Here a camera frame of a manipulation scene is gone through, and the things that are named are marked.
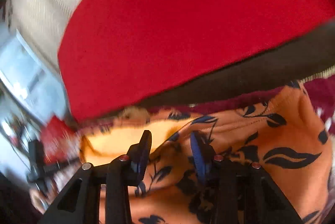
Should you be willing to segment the person's left hand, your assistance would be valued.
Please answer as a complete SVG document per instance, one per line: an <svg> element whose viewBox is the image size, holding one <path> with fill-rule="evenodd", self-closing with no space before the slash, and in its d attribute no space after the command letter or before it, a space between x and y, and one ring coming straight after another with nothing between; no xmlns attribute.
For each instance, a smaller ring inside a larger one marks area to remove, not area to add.
<svg viewBox="0 0 335 224"><path fill-rule="evenodd" d="M31 203L34 208L41 214L44 214L50 204L58 195L57 185L54 181L51 181L47 194L42 193L37 188L31 188L29 190Z"/></svg>

